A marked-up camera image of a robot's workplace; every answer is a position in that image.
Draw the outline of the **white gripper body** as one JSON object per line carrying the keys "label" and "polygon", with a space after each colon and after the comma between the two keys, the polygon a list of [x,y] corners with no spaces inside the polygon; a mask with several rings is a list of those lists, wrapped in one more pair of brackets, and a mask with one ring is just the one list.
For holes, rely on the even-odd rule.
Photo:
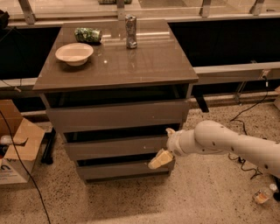
{"label": "white gripper body", "polygon": [[168,136],[166,147],[173,156],[183,157],[186,155],[186,153],[182,150],[179,142],[182,133],[182,130],[175,131],[172,136]]}

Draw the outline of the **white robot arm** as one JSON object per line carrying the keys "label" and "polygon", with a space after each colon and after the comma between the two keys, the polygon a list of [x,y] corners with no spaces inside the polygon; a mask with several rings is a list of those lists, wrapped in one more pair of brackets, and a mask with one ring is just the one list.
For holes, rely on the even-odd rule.
{"label": "white robot arm", "polygon": [[199,122],[194,129],[175,131],[168,128],[166,132],[166,149],[161,149],[148,163],[152,170],[170,163],[176,156],[231,152],[280,178],[279,142],[239,134],[210,120]]}

